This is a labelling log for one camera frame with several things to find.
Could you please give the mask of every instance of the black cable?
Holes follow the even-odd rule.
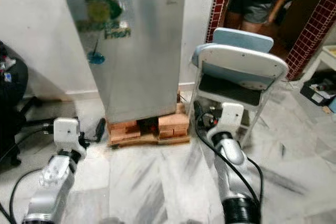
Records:
[[[22,137],[22,139],[20,141],[17,142],[17,144],[14,144],[1,158],[0,158],[0,164],[1,162],[4,160],[4,158],[14,149],[16,148],[18,145],[20,145],[21,143],[23,143],[25,140],[27,140],[30,136],[34,135],[37,132],[40,131],[44,131],[45,128],[42,129],[38,129],[32,132],[29,132],[27,135],[25,135],[24,137]],[[16,221],[11,217],[11,215],[9,215],[6,210],[4,209],[3,205],[0,203],[0,211],[1,213],[6,217],[6,219],[9,221],[10,224],[16,224]]]
[[[29,174],[38,172],[39,170],[42,170],[42,168],[39,169],[35,169],[35,170],[31,170],[30,172],[25,173],[24,175],[22,175],[15,183],[14,188],[12,190],[12,194],[10,195],[10,201],[9,201],[9,214],[11,216],[11,218],[15,221],[15,216],[14,216],[14,211],[13,211],[13,203],[14,203],[14,197],[15,197],[15,191],[17,189],[17,186],[19,185],[19,183],[21,182],[22,179],[24,179],[26,176],[28,176]]]
[[[0,164],[2,162],[2,160],[11,152],[11,150],[13,150],[15,147],[19,146],[22,142],[24,142],[25,140],[27,140],[31,135],[34,135],[35,133],[37,132],[40,132],[40,131],[44,131],[45,128],[42,128],[42,129],[38,129],[38,130],[35,130],[35,131],[32,131],[32,132],[29,132],[27,135],[25,135],[24,137],[22,137],[22,139],[17,142],[17,144],[14,144],[1,158],[0,158]]]
[[[262,170],[260,169],[259,165],[257,165],[256,162],[254,162],[252,159],[249,157],[247,158],[258,170],[259,177],[260,177],[260,194],[259,194],[259,203],[260,207],[262,206],[263,203],[263,197],[264,197],[264,175],[262,174]]]
[[[0,203],[0,211],[2,212],[2,214],[6,217],[6,219],[8,220],[8,222],[10,224],[16,224],[15,220],[13,220],[10,215],[6,212],[5,208],[2,206],[2,204]]]
[[[260,209],[260,202],[257,198],[256,193],[254,192],[253,188],[251,187],[251,185],[246,181],[246,179],[243,177],[243,175],[235,168],[235,166],[233,164],[231,164],[231,162],[229,162],[229,160],[227,160],[218,150],[216,150],[216,148],[214,148],[207,140],[203,139],[203,137],[201,136],[199,130],[198,130],[198,122],[199,120],[202,118],[203,115],[205,115],[206,112],[203,112],[201,115],[198,116],[198,118],[196,119],[196,125],[195,125],[195,129],[196,129],[196,134],[197,136],[201,139],[201,141],[208,146],[215,154],[217,154],[217,156],[219,156],[236,174],[237,176],[243,181],[243,183],[245,184],[245,186],[247,187],[247,189],[250,191],[250,193],[252,194],[253,200],[256,204],[256,206]]]

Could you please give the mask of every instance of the chair wheel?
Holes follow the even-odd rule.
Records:
[[[17,157],[12,157],[10,164],[13,166],[19,166],[21,164],[21,160],[19,160]]]

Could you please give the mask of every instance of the chair backrest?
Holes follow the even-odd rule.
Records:
[[[197,47],[193,63],[195,59],[202,73],[248,89],[266,90],[288,71],[287,64],[271,54],[214,43]]]
[[[274,42],[268,36],[218,27],[214,31],[213,43],[242,47],[258,52],[269,52]]]

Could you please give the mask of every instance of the green logo sticker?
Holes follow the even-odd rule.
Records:
[[[131,36],[128,23],[117,20],[122,8],[116,0],[85,0],[85,2],[89,19],[76,22],[80,33],[104,30],[105,39]]]

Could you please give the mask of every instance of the wooden block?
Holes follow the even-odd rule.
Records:
[[[189,141],[190,136],[180,136],[167,139],[160,139],[158,141],[158,145],[183,144],[183,143],[189,143]]]
[[[174,130],[163,130],[159,133],[159,138],[174,137]]]
[[[186,114],[172,114],[159,117],[159,130],[187,129],[189,117]]]
[[[133,137],[129,139],[110,142],[110,146],[115,147],[140,145],[140,144],[157,144],[157,138],[153,134],[146,134],[140,137]]]
[[[185,114],[185,106],[182,102],[176,105],[176,114]]]
[[[122,123],[108,123],[108,129],[109,131],[115,129],[123,129],[126,127],[136,126],[136,124],[137,124],[136,121],[122,122]]]
[[[138,125],[126,127],[123,129],[111,130],[110,142],[120,141],[132,137],[140,137],[140,128]]]
[[[187,136],[187,135],[188,135],[188,129],[176,129],[176,130],[174,130],[174,137]]]

